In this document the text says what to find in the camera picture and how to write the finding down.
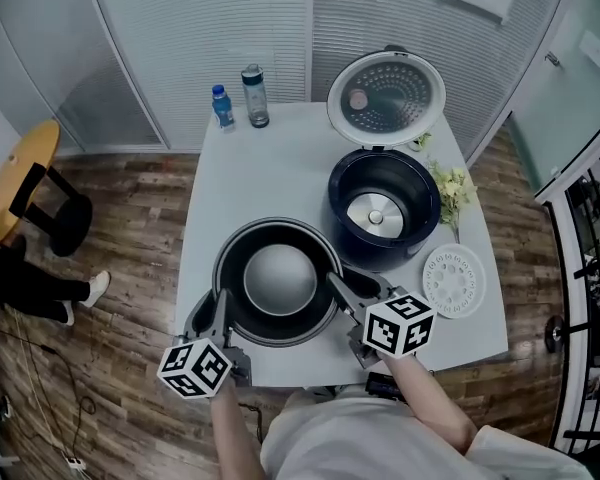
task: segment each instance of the white cable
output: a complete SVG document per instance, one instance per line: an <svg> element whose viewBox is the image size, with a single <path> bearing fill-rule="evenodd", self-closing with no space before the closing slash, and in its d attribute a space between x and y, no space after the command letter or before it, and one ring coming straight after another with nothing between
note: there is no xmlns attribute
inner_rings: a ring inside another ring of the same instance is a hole
<svg viewBox="0 0 600 480"><path fill-rule="evenodd" d="M55 436L53 435L53 432L51 431L51 425L49 425L49 420L47 420L47 416L44 413L44 411L42 410L42 405L40 404L40 400L38 399L38 394L36 393L36 388L33 385L33 379L31 378L31 372L29 371L29 362L27 361L27 354L24 351L24 341L22 341L24 338L22 337L22 334L20 332L20 321L18 319L18 313L16 311L14 311L13 315L16 319L16 328L18 329L18 337L20 338L20 347L22 348L22 356L24 357L24 365L27 369L27 375L29 376L29 384L31 385L31 390L33 391L33 396L35 397L36 402L38 403L38 408L40 409L40 412L42 413L44 422L47 424L47 429L49 430L49 435L51 436L50 442L52 444L56 444L56 443L58 443L58 440L55 438Z"/></svg>

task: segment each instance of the white t-shirt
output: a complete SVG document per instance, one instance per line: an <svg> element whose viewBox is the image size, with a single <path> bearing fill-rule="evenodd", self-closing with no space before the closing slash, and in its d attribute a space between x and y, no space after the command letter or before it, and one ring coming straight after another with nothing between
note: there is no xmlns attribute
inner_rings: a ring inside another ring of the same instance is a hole
<svg viewBox="0 0 600 480"><path fill-rule="evenodd" d="M463 457L404 404L377 398L285 409L261 461L272 480L592 480L566 455L492 427Z"/></svg>

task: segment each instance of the white table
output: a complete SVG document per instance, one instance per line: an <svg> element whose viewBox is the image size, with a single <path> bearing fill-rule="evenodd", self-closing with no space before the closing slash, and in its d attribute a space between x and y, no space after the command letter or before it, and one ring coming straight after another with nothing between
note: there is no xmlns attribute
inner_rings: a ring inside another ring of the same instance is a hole
<svg viewBox="0 0 600 480"><path fill-rule="evenodd" d="M329 123L324 103L270 106L271 123L253 128L246 111L235 110L236 130L229 134L211 119L189 205L180 263L176 333L211 287L213 264L224 241L239 227L263 217L291 217L322 232L321 212L327 181L336 163L357 149ZM444 168L465 165L444 117L431 130L423 153L405 152L426 163L427 156ZM461 242L482 260L487 276L484 302L471 316L437 317L432 342L418 352L430 370L442 370L507 350L507 331L498 270L487 226L477 200L463 209ZM394 285L422 293L422 268L453 233L439 225L420 252L384 275ZM255 345L234 333L232 344L251 357L254 386L319 386L364 382L364 372L349 350L351 320L339 312L331 324L306 343L289 348ZM383 364L374 367L386 372Z"/></svg>

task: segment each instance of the bottle cap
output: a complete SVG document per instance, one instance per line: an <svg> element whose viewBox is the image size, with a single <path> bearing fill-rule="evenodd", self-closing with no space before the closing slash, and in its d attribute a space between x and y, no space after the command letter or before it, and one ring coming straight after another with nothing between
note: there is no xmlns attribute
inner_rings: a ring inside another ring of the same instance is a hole
<svg viewBox="0 0 600 480"><path fill-rule="evenodd" d="M262 68L257 64L249 64L241 74L244 85L258 85L264 80Z"/></svg>

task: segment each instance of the open lid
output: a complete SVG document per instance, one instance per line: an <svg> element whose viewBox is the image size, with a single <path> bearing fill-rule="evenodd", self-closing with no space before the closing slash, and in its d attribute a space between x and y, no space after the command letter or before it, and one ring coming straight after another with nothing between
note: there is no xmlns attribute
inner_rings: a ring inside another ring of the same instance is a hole
<svg viewBox="0 0 600 480"><path fill-rule="evenodd" d="M367 147L417 139L436 123L446 100L440 73L398 46L360 57L336 77L327 98L333 127Z"/></svg>

